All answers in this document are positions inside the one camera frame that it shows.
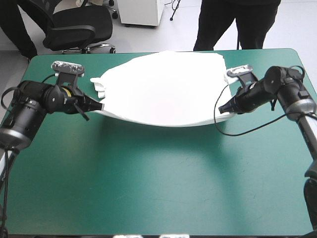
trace black office chair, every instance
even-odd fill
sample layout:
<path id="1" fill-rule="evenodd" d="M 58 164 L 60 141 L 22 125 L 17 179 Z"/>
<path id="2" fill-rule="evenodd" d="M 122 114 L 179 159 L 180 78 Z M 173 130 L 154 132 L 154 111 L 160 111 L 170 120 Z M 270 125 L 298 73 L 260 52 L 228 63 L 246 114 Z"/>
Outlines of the black office chair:
<path id="1" fill-rule="evenodd" d="M 53 13 L 62 0 L 25 1 L 36 9 L 33 11 L 36 11 L 37 16 L 46 19 L 47 30 L 44 30 L 46 37 L 43 40 L 46 48 L 62 50 L 63 54 L 68 51 L 86 54 L 100 47 L 111 47 L 110 53 L 115 53 L 115 46 L 111 44 L 89 47 L 90 44 L 108 40 L 112 35 L 112 19 L 107 8 L 85 6 L 88 0 L 84 0 L 81 7 Z"/>

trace robotic arm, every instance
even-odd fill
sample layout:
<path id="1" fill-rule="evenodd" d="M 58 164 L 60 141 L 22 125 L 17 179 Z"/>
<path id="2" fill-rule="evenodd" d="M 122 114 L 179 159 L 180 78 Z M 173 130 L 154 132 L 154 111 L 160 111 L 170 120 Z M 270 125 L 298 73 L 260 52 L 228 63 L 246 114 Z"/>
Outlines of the robotic arm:
<path id="1" fill-rule="evenodd" d="M 317 231 L 317 105 L 303 85 L 305 71 L 299 68 L 302 73 L 294 67 L 272 66 L 261 80 L 255 77 L 249 65 L 229 70 L 227 75 L 237 77 L 241 87 L 232 99 L 219 107 L 219 111 L 250 113 L 267 102 L 274 110 L 278 100 L 287 117 L 298 124 L 313 158 L 305 173 L 309 179 L 305 183 L 304 195 L 313 229 Z"/>
<path id="2" fill-rule="evenodd" d="M 88 120 L 85 112 L 103 109 L 103 104 L 77 87 L 78 77 L 84 75 L 83 66 L 55 61 L 52 69 L 58 76 L 55 85 L 23 81 L 15 88 L 12 110 L 0 127 L 0 145 L 3 148 L 20 151 L 28 147 L 47 113 L 80 113 Z"/>

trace white cabinet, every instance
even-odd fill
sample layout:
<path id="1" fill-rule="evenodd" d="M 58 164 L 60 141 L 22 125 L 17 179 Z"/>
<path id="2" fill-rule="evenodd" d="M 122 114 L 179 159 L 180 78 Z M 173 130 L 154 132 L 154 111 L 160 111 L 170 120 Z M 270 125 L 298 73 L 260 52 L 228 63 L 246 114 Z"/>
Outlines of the white cabinet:
<path id="1" fill-rule="evenodd" d="M 123 24 L 158 26 L 165 0 L 117 0 Z"/>

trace gray floor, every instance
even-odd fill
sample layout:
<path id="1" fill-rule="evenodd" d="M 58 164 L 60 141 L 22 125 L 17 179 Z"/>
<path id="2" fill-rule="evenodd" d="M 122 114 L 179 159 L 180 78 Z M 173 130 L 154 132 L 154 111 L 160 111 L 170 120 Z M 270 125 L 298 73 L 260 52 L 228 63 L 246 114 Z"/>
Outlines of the gray floor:
<path id="1" fill-rule="evenodd" d="M 118 53 L 159 52 L 164 50 L 191 51 L 198 29 L 198 16 L 201 0 L 182 0 L 174 21 L 170 5 L 164 9 L 161 23 L 152 29 L 148 27 L 125 27 L 120 18 L 113 21 L 113 36 L 107 42 L 116 46 Z M 75 0 L 64 0 L 57 11 L 75 7 Z M 308 75 L 317 89 L 317 0 L 282 0 L 276 22 L 269 31 L 264 48 L 293 48 L 303 61 Z M 40 55 L 60 54 L 44 48 L 44 34 L 25 14 L 22 14 L 32 40 Z M 232 50 L 236 47 L 237 31 L 235 23 L 216 44 L 216 50 Z M 107 53 L 102 49 L 95 53 Z M 27 60 L 21 57 L 15 46 L 0 30 L 0 91 L 4 87 L 17 84 L 27 67 Z"/>

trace chair base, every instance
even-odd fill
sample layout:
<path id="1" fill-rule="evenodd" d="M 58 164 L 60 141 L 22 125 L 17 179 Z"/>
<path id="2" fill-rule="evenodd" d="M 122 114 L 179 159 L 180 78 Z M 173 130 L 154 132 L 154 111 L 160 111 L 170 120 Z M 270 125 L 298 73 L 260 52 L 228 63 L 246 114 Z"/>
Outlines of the chair base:
<path id="1" fill-rule="evenodd" d="M 65 55 L 66 53 L 79 53 L 79 54 L 91 54 L 93 50 L 99 49 L 102 47 L 110 47 L 110 54 L 115 54 L 115 46 L 108 43 L 98 44 L 90 47 L 85 47 L 83 49 L 73 48 L 68 50 L 63 50 L 61 53 Z"/>

